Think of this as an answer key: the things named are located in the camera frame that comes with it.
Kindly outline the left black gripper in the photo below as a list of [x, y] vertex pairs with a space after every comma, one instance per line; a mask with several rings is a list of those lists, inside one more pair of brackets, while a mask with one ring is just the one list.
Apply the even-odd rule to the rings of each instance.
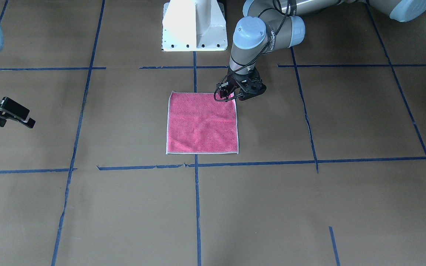
[[265, 93], [267, 89], [256, 67], [244, 75], [234, 73], [231, 69], [229, 74], [229, 84], [219, 84], [220, 97], [230, 97], [230, 94], [238, 89], [239, 93], [235, 93], [235, 96], [238, 95], [238, 99], [244, 101]]

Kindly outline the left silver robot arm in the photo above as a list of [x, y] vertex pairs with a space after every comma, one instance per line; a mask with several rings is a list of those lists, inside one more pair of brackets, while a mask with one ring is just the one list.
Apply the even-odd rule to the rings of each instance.
[[226, 76], [217, 84], [218, 102], [263, 94], [256, 62], [263, 54], [300, 44], [306, 34], [302, 16], [343, 4], [343, 0], [247, 0], [233, 33]]

